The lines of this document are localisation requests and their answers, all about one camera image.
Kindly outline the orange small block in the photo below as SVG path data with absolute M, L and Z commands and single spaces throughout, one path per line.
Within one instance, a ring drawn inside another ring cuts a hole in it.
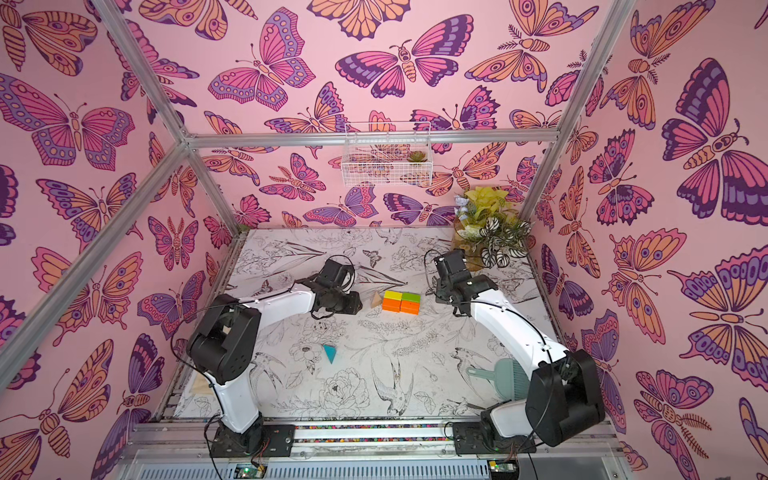
M 384 298 L 382 300 L 381 307 L 383 311 L 399 313 L 402 308 L 402 301 L 397 299 Z

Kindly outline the yellow block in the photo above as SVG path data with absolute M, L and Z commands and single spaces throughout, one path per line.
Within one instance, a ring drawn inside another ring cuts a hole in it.
M 387 299 L 387 300 L 401 302 L 402 299 L 403 299 L 403 293 L 402 292 L 397 292 L 397 291 L 392 291 L 392 290 L 387 290 L 384 293 L 384 298 Z

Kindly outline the green rectangular block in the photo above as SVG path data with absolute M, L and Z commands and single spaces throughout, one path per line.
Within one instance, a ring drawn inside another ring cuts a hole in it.
M 415 304 L 421 303 L 421 296 L 415 293 L 403 292 L 401 297 L 402 302 L 410 302 Z

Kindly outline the teal triangle block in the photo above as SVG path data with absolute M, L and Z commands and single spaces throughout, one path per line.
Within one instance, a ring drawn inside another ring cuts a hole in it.
M 331 364 L 333 364 L 334 360 L 335 360 L 335 357 L 336 357 L 336 354 L 337 354 L 336 347 L 332 346 L 332 345 L 327 345 L 327 344 L 323 344 L 322 347 L 323 347 L 323 350 L 324 350 L 324 352 L 326 354 L 326 357 L 327 357 L 328 361 Z

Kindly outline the orange long rectangular block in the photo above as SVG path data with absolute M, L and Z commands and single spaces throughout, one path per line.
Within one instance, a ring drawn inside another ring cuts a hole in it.
M 409 315 L 418 315 L 420 312 L 421 304 L 419 302 L 412 302 L 403 300 L 400 303 L 400 312 Z

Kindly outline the natural wood triangle block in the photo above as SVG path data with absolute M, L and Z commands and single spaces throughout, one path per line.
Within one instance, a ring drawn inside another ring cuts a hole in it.
M 373 297 L 372 297 L 372 299 L 371 299 L 370 306 L 371 306 L 372 309 L 375 309 L 375 308 L 381 306 L 382 302 L 383 302 L 382 296 L 378 292 L 375 292 Z

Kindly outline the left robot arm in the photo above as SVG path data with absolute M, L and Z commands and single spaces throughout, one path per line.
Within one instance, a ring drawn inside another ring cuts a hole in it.
M 350 261 L 329 258 L 319 272 L 283 292 L 262 298 L 221 294 L 213 300 L 187 342 L 187 356 L 213 389 L 227 429 L 244 434 L 261 417 L 250 386 L 260 329 L 295 315 L 323 320 L 359 313 L 362 302 L 352 289 L 355 278 Z

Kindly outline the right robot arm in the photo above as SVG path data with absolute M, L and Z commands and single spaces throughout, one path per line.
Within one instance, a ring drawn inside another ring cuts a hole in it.
M 606 418 L 597 365 L 585 350 L 571 351 L 553 340 L 507 300 L 485 275 L 473 275 L 465 252 L 434 258 L 436 301 L 457 317 L 483 325 L 510 352 L 529 380 L 527 397 L 489 407 L 481 414 L 486 440 L 536 437 L 555 447 Z

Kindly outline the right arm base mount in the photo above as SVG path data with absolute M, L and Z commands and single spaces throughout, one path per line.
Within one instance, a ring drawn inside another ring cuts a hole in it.
M 453 439 L 455 453 L 466 455 L 509 455 L 526 454 L 537 451 L 533 437 L 516 435 L 502 437 L 489 425 L 480 421 L 452 422 L 450 437 Z

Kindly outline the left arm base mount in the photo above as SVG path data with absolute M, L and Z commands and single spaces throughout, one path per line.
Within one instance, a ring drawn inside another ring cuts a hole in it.
M 289 457 L 296 426 L 292 424 L 254 424 L 245 433 L 226 426 L 217 428 L 211 444 L 214 458 Z

